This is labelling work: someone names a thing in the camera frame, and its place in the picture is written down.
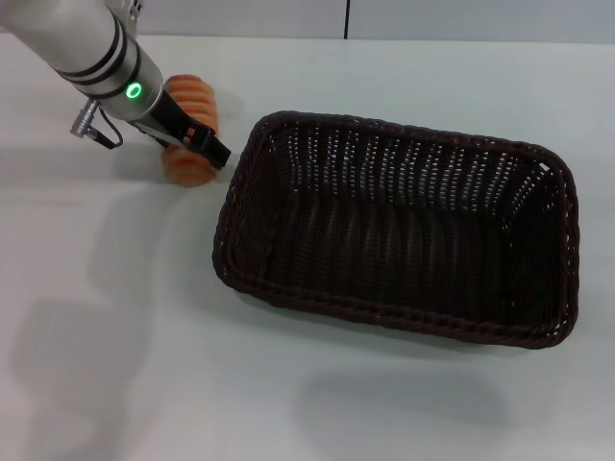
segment woven pattern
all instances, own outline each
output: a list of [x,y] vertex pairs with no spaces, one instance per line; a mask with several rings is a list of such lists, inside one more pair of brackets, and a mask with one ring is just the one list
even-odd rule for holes
[[252,132],[213,263],[276,306],[541,349],[577,319],[578,240],[572,174],[540,146],[279,112]]

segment white tabletop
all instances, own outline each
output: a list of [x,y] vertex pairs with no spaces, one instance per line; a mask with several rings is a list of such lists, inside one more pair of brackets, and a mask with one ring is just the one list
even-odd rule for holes
[[160,178],[122,126],[0,36],[0,460],[612,461],[615,46],[149,37],[217,94],[236,164],[279,109],[543,144],[578,187],[580,314],[545,351],[289,313],[215,276],[219,183]]

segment silver arm segment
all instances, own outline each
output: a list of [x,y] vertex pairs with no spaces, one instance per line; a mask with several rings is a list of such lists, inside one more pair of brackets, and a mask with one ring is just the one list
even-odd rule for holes
[[0,0],[0,25],[87,96],[75,135],[113,146],[89,129],[100,105],[162,145],[184,146],[221,168],[228,149],[164,91],[160,70],[135,40],[142,8],[141,0]]

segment white wall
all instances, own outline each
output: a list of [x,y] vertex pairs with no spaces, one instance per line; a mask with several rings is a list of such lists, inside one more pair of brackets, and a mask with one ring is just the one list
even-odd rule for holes
[[144,0],[144,34],[342,38],[346,0]]
[[615,42],[615,0],[352,0],[350,38]]

